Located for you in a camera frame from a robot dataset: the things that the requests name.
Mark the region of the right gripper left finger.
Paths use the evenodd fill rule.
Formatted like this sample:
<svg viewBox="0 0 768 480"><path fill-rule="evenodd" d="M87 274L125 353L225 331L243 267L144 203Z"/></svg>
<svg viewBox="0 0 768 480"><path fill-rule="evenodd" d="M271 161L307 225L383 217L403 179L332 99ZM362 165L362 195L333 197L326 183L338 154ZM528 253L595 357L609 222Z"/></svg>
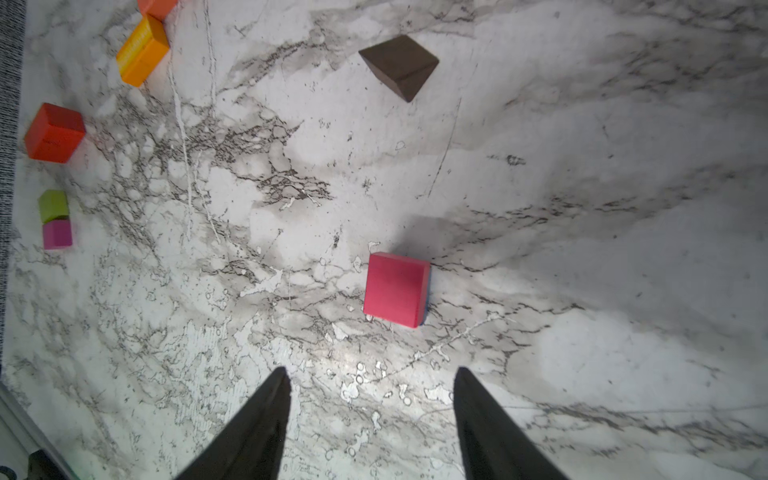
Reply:
<svg viewBox="0 0 768 480"><path fill-rule="evenodd" d="M181 480L276 479L290 406L290 379L287 370L278 367L177 477Z"/></svg>

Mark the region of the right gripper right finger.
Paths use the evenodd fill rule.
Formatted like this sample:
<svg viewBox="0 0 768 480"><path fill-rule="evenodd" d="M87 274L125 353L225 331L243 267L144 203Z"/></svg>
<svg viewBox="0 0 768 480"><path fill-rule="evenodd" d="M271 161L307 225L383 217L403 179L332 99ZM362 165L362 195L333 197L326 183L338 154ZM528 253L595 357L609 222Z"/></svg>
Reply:
<svg viewBox="0 0 768 480"><path fill-rule="evenodd" d="M466 478L566 479L466 367L455 376L454 413Z"/></svg>

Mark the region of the pink wood block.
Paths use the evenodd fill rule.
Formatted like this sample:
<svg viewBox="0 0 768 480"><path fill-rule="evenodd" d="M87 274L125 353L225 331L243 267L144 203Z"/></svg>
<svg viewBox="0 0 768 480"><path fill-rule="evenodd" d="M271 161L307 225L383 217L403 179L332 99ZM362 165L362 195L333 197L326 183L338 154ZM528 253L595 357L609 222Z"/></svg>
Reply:
<svg viewBox="0 0 768 480"><path fill-rule="evenodd" d="M363 312L401 326L418 328L423 315L429 262L390 253L369 257Z"/></svg>

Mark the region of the green wood block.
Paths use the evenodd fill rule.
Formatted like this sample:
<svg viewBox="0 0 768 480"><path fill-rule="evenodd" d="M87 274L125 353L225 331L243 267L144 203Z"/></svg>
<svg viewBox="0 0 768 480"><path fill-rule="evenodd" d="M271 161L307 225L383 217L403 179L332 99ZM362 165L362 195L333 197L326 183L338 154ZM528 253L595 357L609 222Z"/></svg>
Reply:
<svg viewBox="0 0 768 480"><path fill-rule="evenodd" d="M49 189L38 198L38 211L43 224L53 220L69 217L69 207L66 192Z"/></svg>

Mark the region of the blue wood block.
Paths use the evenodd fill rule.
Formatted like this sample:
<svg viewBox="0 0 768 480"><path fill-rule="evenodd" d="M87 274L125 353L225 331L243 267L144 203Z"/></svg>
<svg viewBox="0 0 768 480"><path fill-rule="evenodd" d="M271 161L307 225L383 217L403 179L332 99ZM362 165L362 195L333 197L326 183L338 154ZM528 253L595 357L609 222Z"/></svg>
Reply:
<svg viewBox="0 0 768 480"><path fill-rule="evenodd" d="M424 308L423 308L423 315L420 322L420 326L423 325L426 322L428 311L429 311L429 296L430 296L430 289L431 289L431 281L427 282L426 284L426 290L424 293Z"/></svg>

